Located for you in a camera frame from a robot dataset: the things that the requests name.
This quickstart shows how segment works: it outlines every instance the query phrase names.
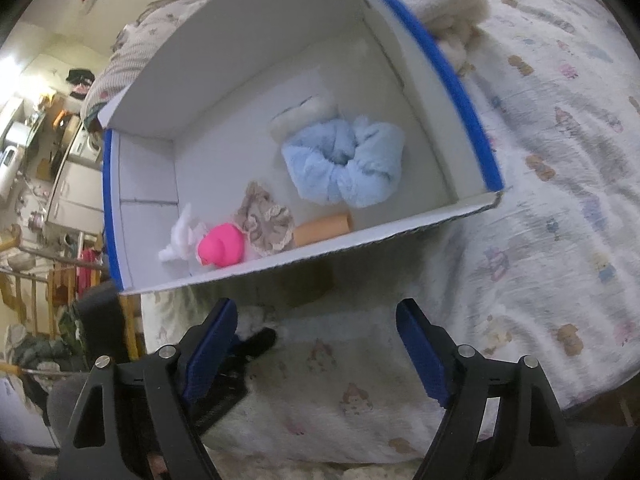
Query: pink rubber duck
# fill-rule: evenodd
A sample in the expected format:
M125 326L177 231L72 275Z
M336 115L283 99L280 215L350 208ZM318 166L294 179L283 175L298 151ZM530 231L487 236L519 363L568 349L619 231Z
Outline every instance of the pink rubber duck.
M244 256L244 236L233 224L219 225L198 243L196 254L203 265L228 267L238 264Z

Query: silver bolt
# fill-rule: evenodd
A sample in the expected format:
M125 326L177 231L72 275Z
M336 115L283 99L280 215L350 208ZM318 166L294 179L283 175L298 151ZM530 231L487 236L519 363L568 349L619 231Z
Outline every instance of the silver bolt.
M462 357L473 357L476 355L476 349L469 345L460 345L458 347L458 353Z
M535 368L539 364L538 360L533 357L533 355L525 355L523 361L529 368Z
M161 349L158 350L158 355L162 359L171 359L175 355L175 346L164 345Z
M107 366L109 366L110 362L111 358L108 355L101 355L95 360L95 365L98 368L106 368Z

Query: patterned bedsheet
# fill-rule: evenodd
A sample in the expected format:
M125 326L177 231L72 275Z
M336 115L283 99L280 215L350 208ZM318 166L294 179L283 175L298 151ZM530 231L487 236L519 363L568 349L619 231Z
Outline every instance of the patterned bedsheet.
M407 296L485 356L537 356L564 408L638 371L640 62L595 0L490 3L462 81L508 186L497 210L328 258L333 285L308 304L291 304L270 274L143 298L149 351L220 295L238 300L242 333L278 330L250 366L251 394L204 438L212 449L422 456L442 411L396 334Z

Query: cardboard box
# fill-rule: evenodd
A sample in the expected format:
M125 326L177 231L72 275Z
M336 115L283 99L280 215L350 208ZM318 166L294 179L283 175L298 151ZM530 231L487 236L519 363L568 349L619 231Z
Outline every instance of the cardboard box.
M344 118L365 114L406 134L402 181L354 209L354 232L223 269L163 264L158 251L185 204L229 221L251 180L296 224L348 210L302 200L268 125L329 94ZM113 277L144 292L351 250L495 206L502 180L460 82L400 0L211 0L99 116L106 238Z

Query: scrunchie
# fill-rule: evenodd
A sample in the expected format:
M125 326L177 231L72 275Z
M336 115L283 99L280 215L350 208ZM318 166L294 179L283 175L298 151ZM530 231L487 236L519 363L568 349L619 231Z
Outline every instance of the scrunchie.
M301 198L321 205L343 200L363 208L384 202L402 175L404 132L358 117L300 130L282 145L282 156Z

